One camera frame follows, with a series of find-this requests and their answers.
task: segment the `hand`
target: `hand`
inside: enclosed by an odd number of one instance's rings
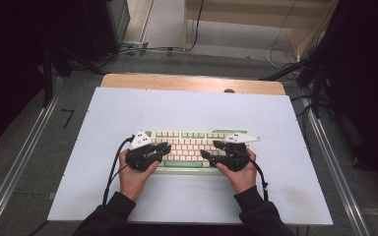
[[[127,165],[125,155],[128,149],[119,153],[119,169]],[[130,166],[125,167],[119,172],[119,192],[132,201],[136,201],[143,192],[147,179],[156,171],[159,162],[155,161],[145,172],[133,170]]]
[[[247,153],[252,160],[256,161],[256,154],[252,150],[248,148]],[[243,169],[236,172],[230,171],[221,163],[217,163],[216,167],[229,179],[236,194],[240,194],[256,185],[257,170],[251,162],[248,162]]]

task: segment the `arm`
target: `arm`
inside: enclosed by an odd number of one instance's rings
[[[126,166],[125,154],[119,154],[119,168]],[[125,167],[119,172],[120,193],[116,192],[106,206],[98,206],[78,227],[75,236],[122,235],[127,228],[127,219],[143,192],[147,179],[156,171],[155,161],[145,172]]]
[[[247,151],[255,161],[256,154],[250,149]],[[275,205],[264,202],[257,192],[257,170],[252,163],[248,163],[242,170],[236,172],[230,171],[220,163],[217,164],[217,168],[228,178],[236,193],[234,197],[241,207],[239,216],[244,225],[259,235],[294,235],[281,221]]]

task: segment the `keycap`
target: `keycap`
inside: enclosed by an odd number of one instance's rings
[[[202,162],[198,161],[165,161],[165,167],[202,168]]]

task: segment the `metal frame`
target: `metal frame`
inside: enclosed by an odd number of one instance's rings
[[[309,99],[303,99],[303,104],[305,106],[309,105]],[[336,184],[337,190],[339,191],[340,197],[345,206],[346,214],[348,215],[348,219],[351,223],[352,229],[354,230],[354,234],[357,236],[370,236],[370,232],[364,221],[363,215],[358,207],[351,188],[348,185],[346,176],[337,162],[336,154],[334,153],[333,148],[327,138],[321,120],[317,119],[312,111],[309,112],[309,120],[324,154],[325,160],[327,161],[334,183]]]
[[[23,147],[18,153],[17,158],[15,159],[11,169],[9,170],[7,176],[5,177],[2,185],[0,186],[0,216],[5,209],[6,204],[9,202],[14,189],[17,186],[17,183],[23,174],[24,169],[27,166],[27,163],[32,156],[33,149],[41,136],[42,131],[47,124],[51,113],[53,112],[54,106],[57,103],[60,90],[63,89],[64,83],[63,80],[58,77],[56,80],[56,93],[53,98],[49,101],[46,108],[41,108],[41,111],[36,119],[29,136],[24,142]]]

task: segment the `cable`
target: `cable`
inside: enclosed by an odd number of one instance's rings
[[[262,178],[263,200],[266,201],[266,202],[268,202],[269,201],[269,194],[268,194],[267,186],[269,185],[269,183],[266,183],[263,171],[260,168],[260,166],[256,163],[256,161],[254,161],[252,158],[249,158],[249,160],[254,165],[254,167],[256,168],[257,172],[259,172],[260,177]]]
[[[269,58],[269,52],[273,51],[273,49],[277,48],[277,47],[280,47],[280,46],[285,46],[285,45],[292,45],[292,44],[296,44],[298,45],[298,50],[299,50],[299,43],[284,43],[284,44],[280,44],[280,45],[274,45],[273,47],[271,47],[269,50],[267,50],[266,52],[266,58],[268,59],[268,61],[272,64],[272,66],[280,69],[280,70],[283,70],[284,68],[281,68],[281,67],[278,67],[277,65],[275,65],[273,62],[272,62],[272,53],[270,54],[270,58]]]
[[[311,98],[311,97],[312,97],[312,95],[301,95],[301,96],[291,98],[290,101],[295,101],[295,100],[298,100],[300,98]]]
[[[192,51],[192,49],[195,47],[196,45],[196,42],[198,41],[198,28],[199,28],[199,22],[201,20],[201,14],[202,14],[202,8],[204,7],[204,0],[202,0],[202,3],[201,3],[201,8],[199,9],[199,14],[198,14],[198,21],[196,23],[196,31],[195,31],[195,40],[192,44],[192,47],[189,49],[189,51]]]
[[[124,142],[122,142],[122,144],[119,146],[118,148],[118,151],[116,152],[115,154],[115,158],[113,160],[113,164],[112,164],[112,168],[111,168],[111,171],[109,173],[109,179],[108,179],[108,183],[106,184],[106,189],[105,189],[105,192],[103,193],[103,200],[102,200],[102,205],[105,206],[106,205],[106,200],[108,198],[108,193],[109,193],[109,186],[110,184],[112,183],[113,181],[113,178],[112,175],[113,175],[113,171],[115,170],[115,166],[116,166],[116,161],[118,160],[118,156],[119,156],[119,153],[121,152],[122,148],[124,147],[124,145],[127,143],[127,142],[133,142],[134,140],[134,137],[135,136],[132,136],[128,139],[126,139]],[[127,165],[125,165],[124,167],[122,167],[116,174],[115,176],[121,171],[123,170],[125,167],[127,167]]]
[[[309,110],[311,110],[312,106],[309,105],[306,108],[306,114],[302,116],[302,127],[303,127],[303,138],[305,140],[306,146],[308,147],[308,153],[309,157],[311,157],[312,160],[312,152],[311,152],[311,145],[309,144],[308,136],[306,135],[306,123],[308,123],[308,117],[309,117]]]
[[[49,223],[50,221],[49,220],[45,220],[44,222],[42,222],[37,228],[36,230],[30,234],[30,236],[34,236],[36,235],[47,223]]]
[[[132,49],[126,49],[126,50],[122,50],[120,52],[118,52],[116,55],[123,55],[123,54],[127,54],[127,53],[130,53],[130,52],[137,52],[137,51],[159,51],[159,52],[182,52],[182,53],[186,53],[185,51],[183,51],[183,48],[181,47],[148,47],[148,48],[132,48]]]
[[[292,12],[293,7],[294,7],[294,5],[296,4],[296,2],[297,2],[297,0],[294,0],[292,6],[290,7],[289,12],[288,12],[287,15],[284,17],[284,20],[283,20],[283,23],[282,23],[282,26],[281,26],[281,30],[279,31],[279,34],[278,34],[278,36],[276,37],[276,39],[275,39],[275,43],[273,44],[273,47],[272,47],[272,48],[275,48],[276,43],[277,43],[277,41],[278,41],[278,38],[279,38],[279,36],[281,36],[282,29],[284,28],[284,23],[286,22],[287,17],[288,17],[288,16],[290,15],[290,13]]]

